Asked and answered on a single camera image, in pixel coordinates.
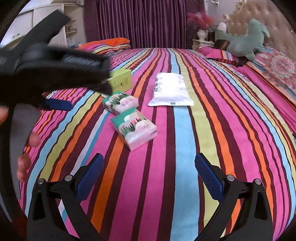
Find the person's left hand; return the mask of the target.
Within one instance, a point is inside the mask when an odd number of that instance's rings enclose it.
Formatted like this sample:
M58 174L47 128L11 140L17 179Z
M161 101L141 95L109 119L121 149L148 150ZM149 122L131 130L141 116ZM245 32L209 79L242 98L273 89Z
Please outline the person's left hand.
M6 121L9 114L9 108L6 106L1 105L1 115L0 115L0 122L1 125ZM31 132L29 138L27 140L27 147L37 147L40 144L40 137L36 132ZM21 156L17 159L18 169L16 172L17 178L21 182L26 182L28 179L28 170L31 166L31 158L26 153L23 152Z

